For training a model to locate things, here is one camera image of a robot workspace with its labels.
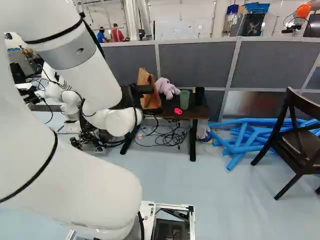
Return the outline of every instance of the black cup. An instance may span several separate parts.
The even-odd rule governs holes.
[[[203,86],[197,86],[195,88],[195,105],[201,106],[204,102],[205,88]]]

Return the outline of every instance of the pink object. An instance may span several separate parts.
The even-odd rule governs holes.
[[[182,110],[180,108],[175,108],[174,112],[179,115],[182,114]]]
[[[174,95],[179,95],[180,90],[175,87],[175,85],[171,84],[169,79],[160,77],[156,82],[155,82],[155,87],[158,90],[160,94],[164,93],[166,96],[165,99],[171,100]]]

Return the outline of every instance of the red shirt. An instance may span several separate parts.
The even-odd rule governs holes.
[[[124,35],[119,29],[112,29],[112,35],[115,42],[122,42],[125,39]]]

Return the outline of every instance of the person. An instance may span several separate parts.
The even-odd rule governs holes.
[[[113,27],[117,28],[118,24],[114,23]],[[123,42],[125,39],[124,35],[122,34],[122,32],[119,29],[112,29],[112,35],[113,35],[113,40],[115,42]]]
[[[98,39],[98,42],[103,44],[103,43],[106,43],[107,42],[107,38],[105,37],[105,30],[104,30],[104,27],[100,27],[100,30],[97,34],[97,39]]]

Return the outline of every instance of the brown paper bag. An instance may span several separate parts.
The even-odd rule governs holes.
[[[140,99],[140,103],[143,109],[158,109],[161,108],[161,99],[159,97],[158,90],[155,84],[155,76],[148,73],[143,67],[139,68],[137,85],[149,85],[151,84],[154,92],[153,94],[144,94]]]

